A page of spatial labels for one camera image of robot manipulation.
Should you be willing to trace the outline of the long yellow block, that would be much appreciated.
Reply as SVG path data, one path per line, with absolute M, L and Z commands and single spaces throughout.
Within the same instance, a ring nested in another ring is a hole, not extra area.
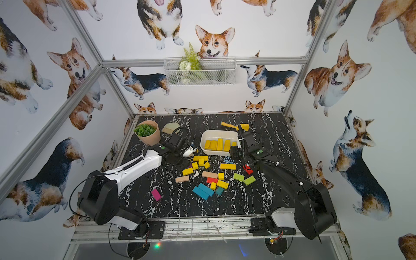
M 235 164 L 221 164 L 220 169 L 222 170 L 236 170 Z

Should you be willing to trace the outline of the white plastic bin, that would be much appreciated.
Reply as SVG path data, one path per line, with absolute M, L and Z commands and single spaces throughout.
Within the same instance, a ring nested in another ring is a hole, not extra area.
M 230 156 L 232 147 L 241 148 L 237 132 L 207 130 L 202 134 L 200 148 L 206 155 Z

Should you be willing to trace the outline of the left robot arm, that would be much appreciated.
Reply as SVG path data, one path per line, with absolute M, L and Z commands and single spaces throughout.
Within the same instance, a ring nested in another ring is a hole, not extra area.
M 144 237 L 150 230 L 147 218 L 122 205 L 119 195 L 132 182 L 163 163 L 179 165 L 184 160 L 183 154 L 192 148 L 189 129 L 179 127 L 166 141 L 147 145 L 135 159 L 105 173 L 90 173 L 78 198 L 78 208 L 98 225 L 113 224 Z

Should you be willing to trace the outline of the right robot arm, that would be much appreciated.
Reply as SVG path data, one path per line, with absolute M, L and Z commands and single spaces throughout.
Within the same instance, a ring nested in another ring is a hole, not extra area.
M 281 235 L 292 229 L 312 240 L 338 222 L 329 191 L 323 184 L 313 184 L 279 162 L 276 156 L 259 146 L 249 128 L 239 125 L 237 137 L 240 145 L 230 149 L 232 160 L 271 178 L 293 202 L 289 208 L 282 206 L 265 213 L 251 228 L 251 233 Z

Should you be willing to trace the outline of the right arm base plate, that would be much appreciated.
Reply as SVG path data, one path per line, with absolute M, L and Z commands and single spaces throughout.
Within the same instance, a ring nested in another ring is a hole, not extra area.
M 295 235 L 296 229 L 290 227 L 278 227 L 271 218 L 252 218 L 249 233 L 253 236 L 271 235 Z

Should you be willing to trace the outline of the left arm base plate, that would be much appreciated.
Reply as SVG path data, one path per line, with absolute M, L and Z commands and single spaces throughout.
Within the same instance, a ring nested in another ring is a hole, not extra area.
M 135 230 L 121 228 L 118 240 L 149 240 L 162 239 L 165 230 L 165 221 L 150 221 L 146 224 L 139 225 Z

